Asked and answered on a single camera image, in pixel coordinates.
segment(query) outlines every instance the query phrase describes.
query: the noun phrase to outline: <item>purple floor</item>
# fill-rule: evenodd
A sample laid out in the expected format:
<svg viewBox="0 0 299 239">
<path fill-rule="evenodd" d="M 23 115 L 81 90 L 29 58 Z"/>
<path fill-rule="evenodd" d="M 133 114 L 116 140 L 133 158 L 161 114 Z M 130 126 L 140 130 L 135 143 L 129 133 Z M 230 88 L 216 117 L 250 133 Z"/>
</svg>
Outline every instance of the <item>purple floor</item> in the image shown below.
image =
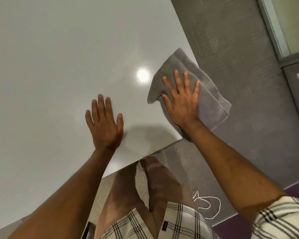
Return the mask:
<svg viewBox="0 0 299 239">
<path fill-rule="evenodd" d="M 299 199 L 299 183 L 286 189 L 286 192 L 288 195 Z M 249 226 L 239 215 L 214 226 L 214 230 L 221 239 L 247 239 L 251 236 Z"/>
</svg>

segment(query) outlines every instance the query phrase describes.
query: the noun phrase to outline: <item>forearm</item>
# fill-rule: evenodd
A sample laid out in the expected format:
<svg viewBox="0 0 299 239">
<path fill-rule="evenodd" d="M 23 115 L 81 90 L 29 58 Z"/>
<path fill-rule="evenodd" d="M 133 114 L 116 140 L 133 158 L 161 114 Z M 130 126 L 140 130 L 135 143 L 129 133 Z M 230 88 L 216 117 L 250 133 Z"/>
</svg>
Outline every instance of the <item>forearm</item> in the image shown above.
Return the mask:
<svg viewBox="0 0 299 239">
<path fill-rule="evenodd" d="M 94 151 L 91 158 L 44 202 L 9 239 L 77 239 L 89 217 L 112 151 Z"/>
<path fill-rule="evenodd" d="M 234 208 L 249 224 L 261 209 L 285 195 L 272 180 L 201 121 L 192 122 L 184 130 L 202 153 Z"/>
</svg>

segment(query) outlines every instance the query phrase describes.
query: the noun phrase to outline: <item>left hand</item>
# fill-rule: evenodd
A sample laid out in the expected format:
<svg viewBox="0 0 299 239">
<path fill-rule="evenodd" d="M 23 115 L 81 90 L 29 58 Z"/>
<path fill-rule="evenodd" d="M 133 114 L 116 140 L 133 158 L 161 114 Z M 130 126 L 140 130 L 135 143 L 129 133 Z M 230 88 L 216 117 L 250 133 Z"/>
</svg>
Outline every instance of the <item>left hand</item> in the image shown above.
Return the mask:
<svg viewBox="0 0 299 239">
<path fill-rule="evenodd" d="M 123 115 L 114 121 L 111 99 L 98 95 L 99 103 L 92 100 L 92 116 L 89 110 L 85 113 L 86 123 L 91 131 L 93 143 L 97 150 L 115 151 L 121 144 L 123 137 Z"/>
</svg>

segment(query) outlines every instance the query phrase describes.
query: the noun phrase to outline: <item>white drawstring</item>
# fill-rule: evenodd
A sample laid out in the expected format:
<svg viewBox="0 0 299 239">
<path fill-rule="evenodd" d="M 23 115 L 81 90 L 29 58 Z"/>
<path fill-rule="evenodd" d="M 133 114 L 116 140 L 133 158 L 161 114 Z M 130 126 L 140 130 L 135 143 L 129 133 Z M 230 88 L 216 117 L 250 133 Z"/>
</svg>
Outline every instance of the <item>white drawstring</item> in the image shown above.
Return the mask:
<svg viewBox="0 0 299 239">
<path fill-rule="evenodd" d="M 198 190 L 197 190 L 196 193 L 195 193 L 195 195 L 194 195 L 194 197 L 193 197 L 194 201 L 196 201 L 197 199 L 200 199 L 200 200 L 203 200 L 203 201 L 205 201 L 205 202 L 207 202 L 207 203 L 209 204 L 208 207 L 199 207 L 198 209 L 208 210 L 208 209 L 211 207 L 211 204 L 209 203 L 209 201 L 205 200 L 204 198 L 215 198 L 215 199 L 219 200 L 219 208 L 218 208 L 217 213 L 216 213 L 212 218 L 206 218 L 206 217 L 205 217 L 205 219 L 207 219 L 207 220 L 212 220 L 212 219 L 214 219 L 214 218 L 218 215 L 218 213 L 220 212 L 220 206 L 221 206 L 220 199 L 217 198 L 217 197 L 214 197 L 214 196 L 199 196 L 199 194 L 198 194 Z"/>
</svg>

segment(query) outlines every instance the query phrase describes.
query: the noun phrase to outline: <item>finger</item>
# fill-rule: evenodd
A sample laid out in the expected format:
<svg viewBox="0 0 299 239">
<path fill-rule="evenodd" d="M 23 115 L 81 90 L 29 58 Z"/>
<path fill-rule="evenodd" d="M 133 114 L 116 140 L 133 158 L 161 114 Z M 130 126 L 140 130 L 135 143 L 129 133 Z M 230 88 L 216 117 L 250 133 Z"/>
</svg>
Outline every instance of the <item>finger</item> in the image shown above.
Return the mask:
<svg viewBox="0 0 299 239">
<path fill-rule="evenodd" d="M 189 82 L 189 77 L 188 77 L 187 71 L 184 72 L 184 86 L 185 86 L 186 94 L 191 95 L 192 89 L 190 88 L 190 82 Z"/>
<path fill-rule="evenodd" d="M 168 98 L 168 96 L 167 95 L 165 95 L 165 94 L 162 94 L 162 97 L 163 97 L 163 101 L 164 101 L 164 104 L 165 104 L 165 106 L 166 106 L 166 108 L 167 108 L 167 111 L 168 111 L 168 113 L 171 111 L 171 109 L 173 108 L 173 105 L 172 105 L 172 103 L 171 103 L 171 100 Z"/>
<path fill-rule="evenodd" d="M 196 103 L 198 103 L 199 88 L 200 88 L 200 84 L 199 84 L 199 80 L 198 80 L 195 84 L 195 89 L 194 89 L 194 93 L 193 93 L 193 99 Z"/>
<path fill-rule="evenodd" d="M 166 76 L 163 77 L 163 82 L 166 85 L 166 87 L 168 88 L 169 92 L 171 93 L 171 96 L 173 97 L 173 99 L 175 99 L 175 97 L 178 95 L 177 92 L 175 91 L 175 89 L 171 86 L 170 81 L 166 78 Z"/>
<path fill-rule="evenodd" d="M 92 121 L 91 113 L 89 110 L 86 110 L 86 112 L 85 112 L 85 120 L 86 120 L 86 124 L 88 125 L 89 129 L 91 130 L 92 127 L 94 126 L 94 123 Z"/>
<path fill-rule="evenodd" d="M 105 99 L 105 114 L 107 119 L 112 119 L 114 121 L 112 102 L 109 97 Z"/>
<path fill-rule="evenodd" d="M 104 105 L 104 98 L 101 94 L 98 95 L 99 99 L 99 117 L 100 120 L 105 119 L 105 105 Z"/>
<path fill-rule="evenodd" d="M 100 120 L 98 103 L 96 100 L 92 100 L 92 118 L 94 122 L 98 122 Z"/>
<path fill-rule="evenodd" d="M 116 127 L 117 127 L 117 131 L 120 135 L 123 135 L 124 133 L 124 121 L 123 121 L 123 115 L 122 113 L 117 115 L 117 119 L 116 119 Z"/>
<path fill-rule="evenodd" d="M 184 87 L 183 87 L 182 80 L 179 77 L 178 70 L 174 71 L 174 76 L 175 76 L 175 83 L 176 83 L 178 93 L 182 94 L 184 92 Z"/>
</svg>

